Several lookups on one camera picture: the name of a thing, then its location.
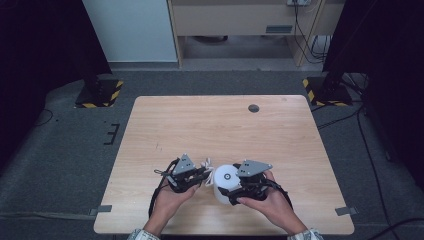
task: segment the round black hole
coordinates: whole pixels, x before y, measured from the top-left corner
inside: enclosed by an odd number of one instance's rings
[[[259,106],[256,104],[251,104],[248,107],[249,111],[255,113],[255,112],[259,112]]]

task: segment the gray carpet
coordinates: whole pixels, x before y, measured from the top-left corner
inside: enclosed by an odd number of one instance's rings
[[[54,212],[86,216],[100,205],[134,100],[141,95],[306,95],[302,79],[319,72],[115,72],[124,81],[113,107],[77,109],[74,101],[82,81],[52,91],[46,109],[0,178],[0,212]],[[313,112],[317,126],[354,113],[350,107],[324,107]],[[424,194],[401,163],[388,162],[369,119],[360,121],[375,163],[392,224],[424,217]],[[120,124],[113,145],[108,132]],[[368,239],[387,228],[376,179],[356,116],[320,130],[342,194],[355,206],[355,233],[325,239]],[[126,239],[98,235],[94,220],[34,217],[0,218],[0,239]],[[396,228],[400,239],[422,239],[424,222]],[[387,233],[379,239],[396,239]]]

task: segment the vent grille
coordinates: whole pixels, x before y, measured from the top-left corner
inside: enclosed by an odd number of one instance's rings
[[[268,25],[266,33],[291,33],[293,25]]]

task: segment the table top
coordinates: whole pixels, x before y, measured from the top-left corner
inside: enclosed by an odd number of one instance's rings
[[[259,107],[249,111],[250,105]],[[187,153],[200,166],[244,159],[273,165],[276,182],[288,191],[294,210],[323,234],[351,234],[349,215],[310,112],[298,95],[143,96],[136,99],[94,224],[97,233],[128,234],[142,228],[161,176]],[[242,205],[223,205],[213,187],[202,186],[170,220],[163,234],[280,235],[285,232]]]

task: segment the person's left hand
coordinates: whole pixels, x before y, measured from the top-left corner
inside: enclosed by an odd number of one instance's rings
[[[145,231],[155,236],[160,236],[160,233],[168,223],[169,219],[175,215],[178,208],[185,201],[193,197],[194,193],[199,188],[199,185],[195,185],[189,188],[186,192],[175,193],[172,191],[171,187],[169,187],[168,180],[166,179],[162,186],[165,187],[160,190],[156,198],[152,216],[150,216],[150,219],[143,228]]]

